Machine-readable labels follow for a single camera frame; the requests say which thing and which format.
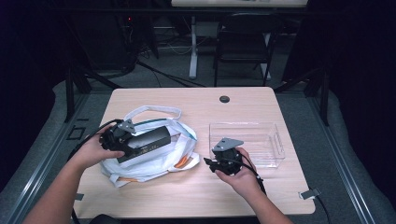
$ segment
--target desk leg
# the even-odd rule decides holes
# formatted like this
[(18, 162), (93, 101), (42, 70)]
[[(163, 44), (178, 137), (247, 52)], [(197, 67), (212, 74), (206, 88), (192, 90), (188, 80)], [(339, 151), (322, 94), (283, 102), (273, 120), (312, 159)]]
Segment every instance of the desk leg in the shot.
[(197, 78), (197, 36), (195, 33), (195, 17), (191, 17), (191, 62), (190, 62), (190, 78)]

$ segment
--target person's right hand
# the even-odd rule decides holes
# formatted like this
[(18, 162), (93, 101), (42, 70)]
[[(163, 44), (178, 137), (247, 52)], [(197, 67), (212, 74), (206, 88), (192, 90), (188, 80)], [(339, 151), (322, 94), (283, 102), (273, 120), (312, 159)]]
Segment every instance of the person's right hand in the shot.
[[(248, 153), (242, 147), (237, 147), (236, 150), (250, 160)], [(242, 162), (250, 165), (245, 157), (242, 158)], [(252, 162), (251, 164), (253, 165), (252, 168), (256, 170), (256, 166)], [(242, 169), (236, 175), (226, 175), (220, 170), (216, 170), (215, 173), (222, 181), (231, 185), (245, 199), (254, 193), (262, 192), (257, 183), (257, 177), (245, 166), (242, 166)]]

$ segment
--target black cord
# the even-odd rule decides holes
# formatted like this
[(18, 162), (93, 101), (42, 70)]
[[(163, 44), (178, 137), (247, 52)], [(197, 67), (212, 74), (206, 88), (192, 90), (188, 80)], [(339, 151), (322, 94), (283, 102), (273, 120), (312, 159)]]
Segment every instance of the black cord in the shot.
[[(82, 147), (82, 145), (84, 145), (86, 142), (88, 142), (93, 136), (95, 136), (100, 130), (102, 130), (103, 128), (105, 128), (107, 125), (109, 125), (110, 123), (113, 122), (123, 122), (122, 119), (113, 119), (109, 122), (106, 122), (105, 124), (103, 124), (102, 126), (100, 126), (99, 128), (97, 128), (94, 132), (92, 132), (91, 134), (89, 134), (84, 140), (82, 140), (79, 144), (76, 145), (76, 147), (70, 152), (69, 157), (67, 158), (67, 161), (70, 161), (70, 159), (72, 159), (72, 157), (76, 154), (76, 152), (78, 152), (78, 150)], [(74, 223), (76, 224), (80, 224), (78, 221), (78, 217), (76, 215), (76, 211), (72, 210), (72, 218)]]
[(159, 87), (162, 88), (163, 86), (161, 85), (161, 82), (160, 82), (160, 80), (158, 79), (157, 74), (156, 74), (154, 71), (152, 71), (152, 70), (151, 70), (151, 72), (152, 72), (152, 74), (155, 76), (155, 79), (157, 79), (157, 82), (158, 82)]
[(332, 222), (331, 222), (331, 220), (330, 220), (330, 215), (329, 215), (329, 211), (327, 211), (327, 208), (326, 208), (326, 206), (324, 205), (324, 202), (319, 198), (319, 196), (317, 195), (317, 196), (315, 196), (317, 199), (318, 199), (318, 201), (319, 201), (319, 203), (320, 203), (320, 205), (323, 207), (323, 210), (324, 210), (324, 212), (326, 213), (326, 217), (327, 217), (327, 221), (329, 222), (329, 224), (332, 224)]
[(260, 177), (260, 175), (259, 174), (257, 174), (257, 172), (253, 169), (253, 165), (251, 164), (251, 162), (247, 159), (247, 161), (248, 161), (248, 163), (250, 164), (250, 166), (248, 166), (248, 165), (246, 165), (246, 164), (244, 164), (243, 162), (240, 162), (240, 161), (235, 161), (235, 160), (230, 160), (230, 159), (225, 159), (225, 158), (222, 158), (220, 161), (232, 161), (232, 162), (235, 162), (235, 163), (237, 163), (237, 164), (240, 164), (240, 165), (242, 165), (242, 166), (245, 166), (245, 167), (247, 167), (251, 172), (253, 172), (253, 174), (256, 176), (256, 179), (257, 179), (257, 183), (259, 184), (259, 186), (260, 186), (260, 189), (262, 190), (262, 192), (265, 194), (265, 195), (267, 195), (267, 192), (265, 191), (265, 187), (264, 187), (264, 184), (262, 183), (262, 181), (263, 181), (263, 179)]

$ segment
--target person's left hand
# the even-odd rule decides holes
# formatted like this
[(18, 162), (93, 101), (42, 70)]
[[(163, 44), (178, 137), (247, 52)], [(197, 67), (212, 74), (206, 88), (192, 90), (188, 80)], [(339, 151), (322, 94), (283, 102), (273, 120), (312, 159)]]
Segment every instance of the person's left hand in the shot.
[(69, 162), (74, 163), (79, 169), (85, 170), (102, 160), (123, 156), (123, 151), (105, 150), (99, 143), (101, 133), (110, 127), (111, 125), (107, 125), (95, 134), (88, 142), (82, 145), (79, 151), (70, 159)]
[[(242, 162), (244, 164), (251, 164), (251, 168), (256, 170), (256, 166), (251, 162), (248, 152), (242, 147), (237, 147), (236, 150), (244, 156)], [(262, 194), (262, 190), (257, 183), (257, 177), (246, 167), (241, 167), (241, 170), (236, 175), (226, 175), (220, 170), (216, 170), (215, 173), (222, 181), (231, 185), (245, 199), (249, 198), (249, 196), (256, 195), (256, 193)]]

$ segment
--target white plastic bag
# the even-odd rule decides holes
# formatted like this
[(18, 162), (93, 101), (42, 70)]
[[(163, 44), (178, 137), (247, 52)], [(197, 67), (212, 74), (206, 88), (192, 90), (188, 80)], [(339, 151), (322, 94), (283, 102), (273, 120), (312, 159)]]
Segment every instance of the white plastic bag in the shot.
[(116, 187), (121, 187), (131, 181), (145, 182), (169, 172), (188, 170), (200, 161), (199, 155), (193, 152), (197, 142), (195, 131), (178, 121), (181, 116), (180, 109), (169, 106), (144, 105), (130, 112), (124, 120), (133, 119), (137, 114), (147, 110), (175, 113), (177, 116), (136, 123), (134, 125), (135, 135), (165, 126), (171, 135), (171, 143), (122, 163), (119, 163), (117, 159), (102, 161), (102, 173), (109, 176), (110, 181)]

